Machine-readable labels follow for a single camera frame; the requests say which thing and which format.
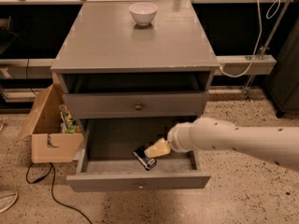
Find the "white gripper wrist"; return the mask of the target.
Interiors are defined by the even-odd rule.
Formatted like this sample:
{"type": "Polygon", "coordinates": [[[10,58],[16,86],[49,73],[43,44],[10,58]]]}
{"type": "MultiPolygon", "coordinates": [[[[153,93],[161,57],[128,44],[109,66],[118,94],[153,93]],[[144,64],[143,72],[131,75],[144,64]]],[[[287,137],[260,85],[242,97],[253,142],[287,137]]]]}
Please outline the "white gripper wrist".
{"type": "Polygon", "coordinates": [[[164,138],[159,139],[152,146],[148,147],[144,153],[148,158],[156,158],[168,155],[171,148],[178,153],[186,153],[192,150],[192,140],[190,136],[191,124],[189,122],[178,123],[164,138]]]}

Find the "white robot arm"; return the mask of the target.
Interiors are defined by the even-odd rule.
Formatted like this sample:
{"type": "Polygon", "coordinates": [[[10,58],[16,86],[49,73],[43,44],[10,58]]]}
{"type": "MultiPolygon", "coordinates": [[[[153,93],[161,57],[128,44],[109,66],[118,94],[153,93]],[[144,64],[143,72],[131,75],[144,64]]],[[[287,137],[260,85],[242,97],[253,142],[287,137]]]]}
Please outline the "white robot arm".
{"type": "Polygon", "coordinates": [[[234,150],[262,161],[299,171],[298,127],[241,127],[232,122],[199,118],[178,123],[145,150],[149,158],[168,155],[171,151],[234,150]]]}

